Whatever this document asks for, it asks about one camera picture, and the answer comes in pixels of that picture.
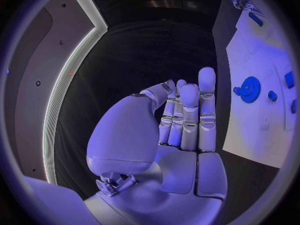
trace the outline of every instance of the gear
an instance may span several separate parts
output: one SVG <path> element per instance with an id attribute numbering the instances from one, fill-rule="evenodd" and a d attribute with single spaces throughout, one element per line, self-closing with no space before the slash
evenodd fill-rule
<path id="1" fill-rule="evenodd" d="M 261 94 L 261 83 L 260 81 L 254 77 L 250 76 L 245 79 L 242 83 L 241 87 L 235 87 L 234 93 L 247 104 L 254 103 L 259 95 Z"/>

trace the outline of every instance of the blue gear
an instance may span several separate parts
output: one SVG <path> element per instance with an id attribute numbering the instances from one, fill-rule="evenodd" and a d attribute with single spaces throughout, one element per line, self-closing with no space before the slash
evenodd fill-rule
<path id="1" fill-rule="evenodd" d="M 240 88 L 240 98 L 248 104 L 254 103 L 261 93 L 261 83 L 254 77 L 250 76 L 242 83 Z"/>

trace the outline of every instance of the blue component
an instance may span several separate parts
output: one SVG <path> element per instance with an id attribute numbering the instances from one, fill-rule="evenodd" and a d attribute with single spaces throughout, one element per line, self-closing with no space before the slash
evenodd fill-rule
<path id="1" fill-rule="evenodd" d="M 250 76 L 242 83 L 240 88 L 240 98 L 247 104 L 254 103 L 261 94 L 261 83 L 254 77 Z"/>
<path id="2" fill-rule="evenodd" d="M 267 97 L 273 102 L 277 100 L 277 94 L 274 91 L 269 91 Z"/>
<path id="3" fill-rule="evenodd" d="M 297 99 L 295 99 L 294 101 L 292 101 L 291 103 L 291 113 L 295 114 L 297 110 Z"/>
<path id="4" fill-rule="evenodd" d="M 234 87 L 234 89 L 233 89 L 233 92 L 236 94 L 236 95 L 241 95 L 241 88 L 240 87 Z"/>
<path id="5" fill-rule="evenodd" d="M 284 78 L 285 78 L 286 85 L 289 89 L 291 89 L 295 86 L 293 71 L 290 71 L 289 73 L 284 75 Z"/>
<path id="6" fill-rule="evenodd" d="M 253 19 L 253 21 L 256 22 L 260 27 L 264 25 L 264 22 L 252 12 L 249 12 L 249 18 Z"/>

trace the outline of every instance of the robotic hand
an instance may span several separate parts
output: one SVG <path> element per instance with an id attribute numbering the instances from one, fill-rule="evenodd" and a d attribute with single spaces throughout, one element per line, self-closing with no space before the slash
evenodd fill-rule
<path id="1" fill-rule="evenodd" d="M 179 80 L 154 85 L 117 102 L 101 118 L 87 147 L 87 164 L 108 196 L 137 183 L 133 175 L 154 162 L 158 144 L 184 151 L 215 150 L 215 82 L 212 68 L 199 72 L 199 87 Z M 158 127 L 154 112 L 166 101 Z"/>

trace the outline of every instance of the illuminated strip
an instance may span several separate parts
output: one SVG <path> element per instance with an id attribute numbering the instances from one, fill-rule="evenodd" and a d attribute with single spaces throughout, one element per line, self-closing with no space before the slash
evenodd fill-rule
<path id="1" fill-rule="evenodd" d="M 46 177 L 50 184 L 57 185 L 54 165 L 54 142 L 63 100 L 78 68 L 90 50 L 99 41 L 100 37 L 96 28 L 85 36 L 64 64 L 52 89 L 45 114 L 42 135 L 43 163 Z"/>

